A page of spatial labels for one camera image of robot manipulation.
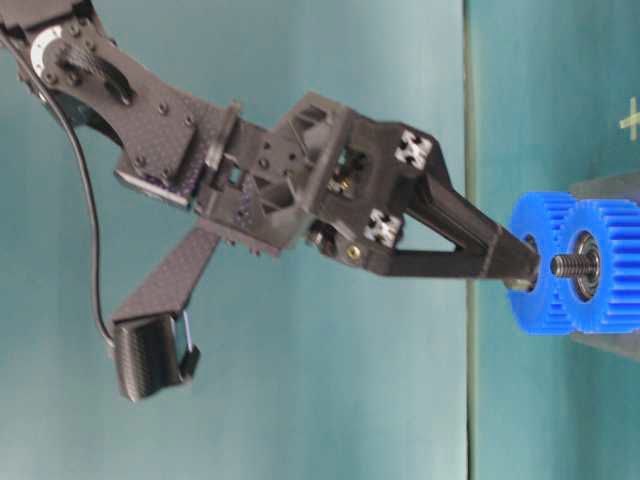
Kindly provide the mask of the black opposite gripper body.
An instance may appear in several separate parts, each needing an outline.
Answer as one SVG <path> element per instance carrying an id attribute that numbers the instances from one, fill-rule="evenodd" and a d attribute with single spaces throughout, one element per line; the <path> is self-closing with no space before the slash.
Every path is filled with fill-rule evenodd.
<path id="1" fill-rule="evenodd" d="M 443 179 L 432 135 L 314 93 L 271 129 L 234 107 L 196 107 L 194 210 L 205 232 L 274 256 L 306 237 L 379 275 L 442 274 L 440 253 L 399 246 L 407 217 L 428 222 L 430 185 Z"/>

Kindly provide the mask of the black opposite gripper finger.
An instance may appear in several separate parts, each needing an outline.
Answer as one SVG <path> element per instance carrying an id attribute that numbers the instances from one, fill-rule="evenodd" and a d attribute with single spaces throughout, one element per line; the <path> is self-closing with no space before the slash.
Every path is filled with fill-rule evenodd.
<path id="1" fill-rule="evenodd" d="M 507 248 L 534 247 L 534 243 L 518 239 L 434 174 L 400 166 L 399 175 L 399 196 L 403 201 L 399 244 L 404 241 L 406 219 L 411 218 L 456 248 L 488 248 L 500 241 Z"/>
<path id="2" fill-rule="evenodd" d="M 489 237 L 480 253 L 395 251 L 379 261 L 379 274 L 390 277 L 533 280 L 540 256 L 503 227 Z"/>

